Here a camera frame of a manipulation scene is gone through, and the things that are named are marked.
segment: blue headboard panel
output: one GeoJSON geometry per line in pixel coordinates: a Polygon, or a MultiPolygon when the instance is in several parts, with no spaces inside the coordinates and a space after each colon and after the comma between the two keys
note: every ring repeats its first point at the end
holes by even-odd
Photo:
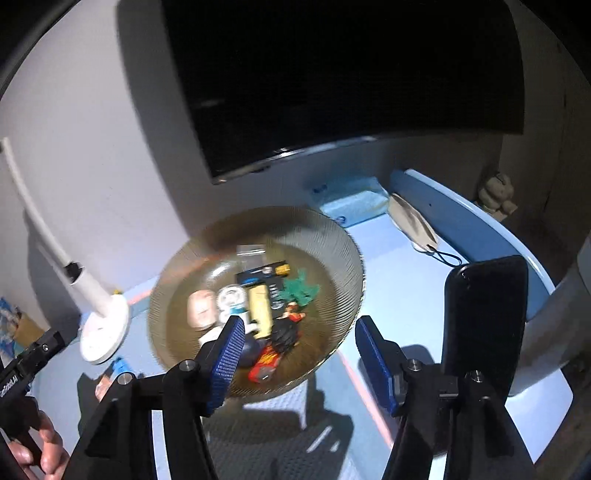
{"type": "Polygon", "coordinates": [[[390,190],[414,206],[435,231],[470,261],[521,255],[529,268],[527,318],[532,318],[554,284],[530,250],[493,217],[452,190],[415,170],[394,170],[390,190]]]}

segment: black phone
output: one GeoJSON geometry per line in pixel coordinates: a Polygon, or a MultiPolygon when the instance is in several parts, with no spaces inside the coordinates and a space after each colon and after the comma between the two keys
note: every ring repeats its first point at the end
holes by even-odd
{"type": "Polygon", "coordinates": [[[520,255],[454,268],[445,283],[441,368],[464,376],[479,370],[505,401],[525,328],[528,268],[520,255]]]}

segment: bowl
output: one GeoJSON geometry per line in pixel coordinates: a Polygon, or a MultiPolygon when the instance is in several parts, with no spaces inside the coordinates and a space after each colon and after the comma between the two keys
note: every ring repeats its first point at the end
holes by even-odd
{"type": "Polygon", "coordinates": [[[164,367],[194,358],[206,333],[187,324],[189,295],[235,283],[241,271],[236,247],[249,244],[270,245],[268,262],[286,260],[289,278],[305,269],[307,283],[320,285],[318,296],[304,309],[299,342],[284,355],[272,378],[257,384],[248,379],[248,369],[236,370],[228,395],[258,401],[299,385],[336,351],[359,314],[365,272],[346,230],[313,210],[263,207],[220,220],[172,257],[152,292],[148,328],[164,367]]]}

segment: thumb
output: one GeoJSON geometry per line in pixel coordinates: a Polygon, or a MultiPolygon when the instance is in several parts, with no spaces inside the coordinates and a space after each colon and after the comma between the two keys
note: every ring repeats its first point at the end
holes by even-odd
{"type": "Polygon", "coordinates": [[[33,454],[28,448],[23,447],[20,443],[10,442],[8,448],[20,466],[28,466],[33,463],[33,454]]]}

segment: white lamp base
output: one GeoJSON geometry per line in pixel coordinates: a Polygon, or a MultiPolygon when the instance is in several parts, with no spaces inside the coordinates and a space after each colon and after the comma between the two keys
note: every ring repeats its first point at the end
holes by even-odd
{"type": "Polygon", "coordinates": [[[90,314],[80,333],[80,353],[91,364],[106,362],[117,351],[129,327],[129,306],[123,295],[111,295],[109,314],[90,314]]]}

